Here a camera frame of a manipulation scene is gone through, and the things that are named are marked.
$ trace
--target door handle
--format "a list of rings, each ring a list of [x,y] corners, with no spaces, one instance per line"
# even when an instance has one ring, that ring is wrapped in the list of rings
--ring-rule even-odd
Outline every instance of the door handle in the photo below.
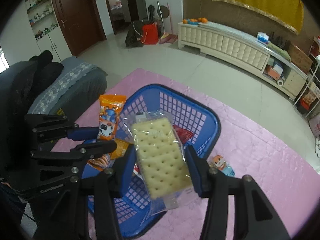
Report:
[[[64,23],[65,23],[66,21],[67,21],[67,20],[65,20],[65,21],[61,20],[62,25],[63,25],[64,28],[65,28]]]

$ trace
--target window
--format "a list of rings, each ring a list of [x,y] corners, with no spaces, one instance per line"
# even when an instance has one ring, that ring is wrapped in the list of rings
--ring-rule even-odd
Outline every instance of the window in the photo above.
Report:
[[[4,53],[2,49],[0,48],[0,73],[5,71],[7,68],[9,68],[9,65],[4,57]]]

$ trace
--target cracker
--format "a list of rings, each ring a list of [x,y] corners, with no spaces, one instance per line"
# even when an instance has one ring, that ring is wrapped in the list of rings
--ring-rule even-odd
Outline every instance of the cracker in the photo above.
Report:
[[[179,142],[167,118],[132,125],[139,167],[151,199],[191,186]]]

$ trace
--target brown wall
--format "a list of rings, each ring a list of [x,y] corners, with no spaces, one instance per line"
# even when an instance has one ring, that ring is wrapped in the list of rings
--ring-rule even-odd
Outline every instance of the brown wall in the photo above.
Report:
[[[275,21],[241,6],[211,0],[183,0],[184,18],[206,17],[209,21],[224,24],[256,36],[258,32],[270,34],[272,31],[290,40],[308,53],[314,36],[320,35],[310,12],[304,8],[303,27],[296,35]]]

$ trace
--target green towel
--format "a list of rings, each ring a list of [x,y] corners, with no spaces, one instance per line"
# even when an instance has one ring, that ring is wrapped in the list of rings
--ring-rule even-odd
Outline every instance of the green towel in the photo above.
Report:
[[[284,57],[287,61],[291,62],[291,57],[288,54],[288,52],[286,52],[283,49],[280,49],[278,46],[274,45],[271,41],[268,41],[268,45],[267,47],[273,51],[275,51],[276,53],[278,53],[279,55],[281,55],[282,57]]]

